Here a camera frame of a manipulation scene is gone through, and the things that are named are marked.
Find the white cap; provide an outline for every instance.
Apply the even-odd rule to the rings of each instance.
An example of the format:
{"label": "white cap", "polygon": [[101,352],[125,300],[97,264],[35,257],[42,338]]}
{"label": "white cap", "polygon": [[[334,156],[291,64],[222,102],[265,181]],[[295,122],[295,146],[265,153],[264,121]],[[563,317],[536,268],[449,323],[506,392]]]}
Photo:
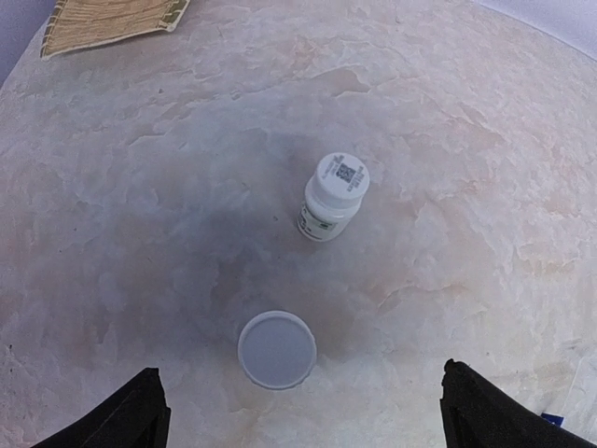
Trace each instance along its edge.
{"label": "white cap", "polygon": [[350,154],[335,152],[317,165],[312,193],[324,206],[345,210],[361,203],[369,182],[369,171],[363,162]]}
{"label": "white cap", "polygon": [[283,390],[299,385],[317,360],[309,327],[295,315],[268,311],[244,326],[238,342],[244,373],[256,385]]}

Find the blue object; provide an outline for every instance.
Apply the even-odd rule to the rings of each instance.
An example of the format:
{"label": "blue object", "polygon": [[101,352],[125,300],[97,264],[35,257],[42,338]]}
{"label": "blue object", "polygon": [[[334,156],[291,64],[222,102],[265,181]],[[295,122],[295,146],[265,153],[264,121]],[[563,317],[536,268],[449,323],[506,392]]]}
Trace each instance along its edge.
{"label": "blue object", "polygon": [[541,416],[544,419],[546,419],[548,422],[550,422],[552,425],[555,425],[556,427],[562,426],[563,417],[560,417],[559,415],[551,415],[550,413],[542,413]]}

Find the wall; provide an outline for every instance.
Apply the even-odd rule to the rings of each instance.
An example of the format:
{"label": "wall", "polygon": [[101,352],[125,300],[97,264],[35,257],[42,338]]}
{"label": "wall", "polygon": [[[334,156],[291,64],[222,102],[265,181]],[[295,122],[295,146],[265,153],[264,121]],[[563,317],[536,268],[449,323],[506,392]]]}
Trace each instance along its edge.
{"label": "wall", "polygon": [[553,35],[597,59],[597,3],[588,0],[479,0],[519,21]]}
{"label": "wall", "polygon": [[54,7],[54,0],[0,0],[0,86]]}

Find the table surface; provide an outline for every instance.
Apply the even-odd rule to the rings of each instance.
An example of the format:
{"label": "table surface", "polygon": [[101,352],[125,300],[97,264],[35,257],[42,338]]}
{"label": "table surface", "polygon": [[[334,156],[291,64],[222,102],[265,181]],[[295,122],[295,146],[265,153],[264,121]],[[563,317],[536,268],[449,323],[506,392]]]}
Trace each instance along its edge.
{"label": "table surface", "polygon": [[[595,62],[464,0],[195,1],[171,34],[47,63],[40,42],[0,91],[0,445],[146,366],[176,448],[444,446],[449,358],[572,406],[597,336]],[[372,184],[312,243],[295,218],[334,151]],[[240,371],[253,301],[315,335],[296,389]]]}

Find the round lid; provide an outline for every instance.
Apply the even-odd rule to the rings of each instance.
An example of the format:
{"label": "round lid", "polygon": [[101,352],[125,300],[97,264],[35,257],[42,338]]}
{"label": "round lid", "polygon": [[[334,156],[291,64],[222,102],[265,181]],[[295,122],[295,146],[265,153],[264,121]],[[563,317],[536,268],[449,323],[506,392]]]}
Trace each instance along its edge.
{"label": "round lid", "polygon": [[346,209],[359,205],[369,188],[369,171],[357,157],[342,152],[325,156],[317,165],[313,193],[326,206]]}
{"label": "round lid", "polygon": [[244,373],[256,385],[289,389],[309,376],[317,346],[309,327],[295,315],[268,311],[244,326],[238,342]]}

